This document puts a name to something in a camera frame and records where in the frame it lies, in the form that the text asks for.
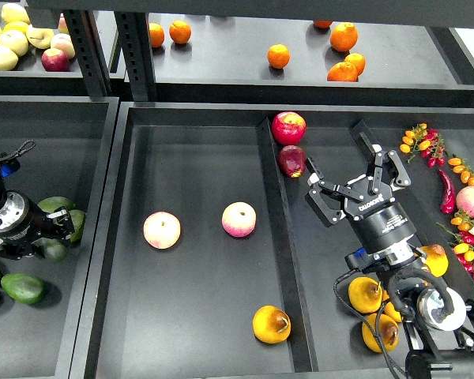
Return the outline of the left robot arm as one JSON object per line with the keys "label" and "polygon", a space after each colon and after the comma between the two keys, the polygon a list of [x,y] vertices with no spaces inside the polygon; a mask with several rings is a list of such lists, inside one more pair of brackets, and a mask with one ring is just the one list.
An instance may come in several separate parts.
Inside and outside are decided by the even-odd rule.
{"label": "left robot arm", "polygon": [[19,170],[19,158],[36,146],[26,140],[8,154],[0,153],[0,257],[18,261],[22,257],[45,257],[45,240],[71,247],[79,243],[85,214],[66,197],[48,197],[34,202],[26,194],[7,189],[5,178]]}

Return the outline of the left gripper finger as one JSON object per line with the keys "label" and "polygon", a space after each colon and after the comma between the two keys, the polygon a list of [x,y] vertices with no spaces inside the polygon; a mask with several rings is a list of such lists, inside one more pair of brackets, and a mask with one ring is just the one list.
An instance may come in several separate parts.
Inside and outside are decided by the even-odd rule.
{"label": "left gripper finger", "polygon": [[32,247],[11,245],[0,238],[0,257],[11,261],[19,261],[23,257],[33,257],[35,250]]}
{"label": "left gripper finger", "polygon": [[45,215],[45,236],[61,242],[64,246],[73,246],[75,233],[72,217],[66,208],[57,208]]}

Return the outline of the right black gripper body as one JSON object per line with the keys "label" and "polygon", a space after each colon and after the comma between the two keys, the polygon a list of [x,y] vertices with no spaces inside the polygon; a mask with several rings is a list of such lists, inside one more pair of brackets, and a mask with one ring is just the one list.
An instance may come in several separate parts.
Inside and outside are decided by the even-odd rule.
{"label": "right black gripper body", "polygon": [[372,180],[360,175],[347,184],[356,195],[343,201],[343,212],[369,254],[407,242],[416,233],[405,210],[394,200],[391,187],[382,183],[378,192],[372,193],[371,186]]}

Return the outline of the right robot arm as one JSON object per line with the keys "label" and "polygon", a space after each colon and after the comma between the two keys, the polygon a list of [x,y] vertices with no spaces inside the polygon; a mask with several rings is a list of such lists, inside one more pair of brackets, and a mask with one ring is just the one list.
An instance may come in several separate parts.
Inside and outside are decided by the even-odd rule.
{"label": "right robot arm", "polygon": [[385,357],[390,373],[406,378],[474,378],[474,300],[464,300],[444,279],[429,273],[426,252],[411,243],[416,228],[398,190],[411,179],[394,150],[376,143],[365,122],[350,133],[366,156],[367,172],[344,185],[328,181],[307,158],[307,202],[327,226],[346,219],[361,247],[346,256],[347,279],[375,273],[401,315],[409,352],[401,369]]}

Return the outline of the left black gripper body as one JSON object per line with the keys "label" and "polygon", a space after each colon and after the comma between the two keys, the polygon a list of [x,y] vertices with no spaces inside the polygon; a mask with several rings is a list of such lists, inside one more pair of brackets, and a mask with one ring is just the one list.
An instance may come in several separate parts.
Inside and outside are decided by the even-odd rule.
{"label": "left black gripper body", "polygon": [[33,243],[45,236],[45,215],[22,193],[6,193],[0,201],[0,238],[11,244]]}

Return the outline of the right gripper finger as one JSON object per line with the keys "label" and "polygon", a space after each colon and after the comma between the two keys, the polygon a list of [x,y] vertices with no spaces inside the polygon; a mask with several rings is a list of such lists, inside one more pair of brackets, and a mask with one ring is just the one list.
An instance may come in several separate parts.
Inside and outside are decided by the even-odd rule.
{"label": "right gripper finger", "polygon": [[390,179],[389,187],[392,192],[412,184],[398,153],[395,150],[384,150],[367,126],[353,126],[351,135],[368,163],[367,176],[371,178],[368,190],[370,194],[381,192],[385,172]]}
{"label": "right gripper finger", "polygon": [[310,156],[305,160],[309,172],[306,200],[326,227],[337,224],[345,217],[344,199],[354,199],[354,191],[328,181]]}

